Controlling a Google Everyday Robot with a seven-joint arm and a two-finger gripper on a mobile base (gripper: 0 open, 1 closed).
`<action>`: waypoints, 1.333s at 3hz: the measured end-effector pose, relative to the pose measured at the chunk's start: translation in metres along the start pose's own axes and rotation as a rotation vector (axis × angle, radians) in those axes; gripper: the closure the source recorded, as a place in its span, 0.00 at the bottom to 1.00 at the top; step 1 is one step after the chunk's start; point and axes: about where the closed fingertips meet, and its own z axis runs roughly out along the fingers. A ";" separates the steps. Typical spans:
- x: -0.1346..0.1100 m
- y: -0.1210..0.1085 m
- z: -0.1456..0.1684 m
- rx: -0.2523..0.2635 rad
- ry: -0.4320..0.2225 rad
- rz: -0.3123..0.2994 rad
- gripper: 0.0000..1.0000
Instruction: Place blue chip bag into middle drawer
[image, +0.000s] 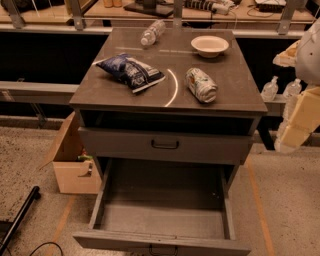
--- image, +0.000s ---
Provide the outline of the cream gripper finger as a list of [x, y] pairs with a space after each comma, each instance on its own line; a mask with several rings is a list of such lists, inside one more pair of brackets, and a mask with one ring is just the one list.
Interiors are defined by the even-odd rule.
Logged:
[[286, 102], [274, 143], [280, 153], [298, 149], [320, 126], [320, 87], [308, 87]]
[[277, 54], [273, 59], [273, 63], [281, 67], [294, 67], [296, 64], [296, 54], [299, 43], [300, 41], [297, 40], [286, 50]]

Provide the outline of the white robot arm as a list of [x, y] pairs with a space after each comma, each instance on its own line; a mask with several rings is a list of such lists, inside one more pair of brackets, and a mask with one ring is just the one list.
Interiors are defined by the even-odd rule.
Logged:
[[320, 126], [320, 19], [301, 39], [277, 54], [273, 63], [294, 67], [296, 77], [308, 84], [287, 100], [274, 143], [277, 152], [291, 153]]

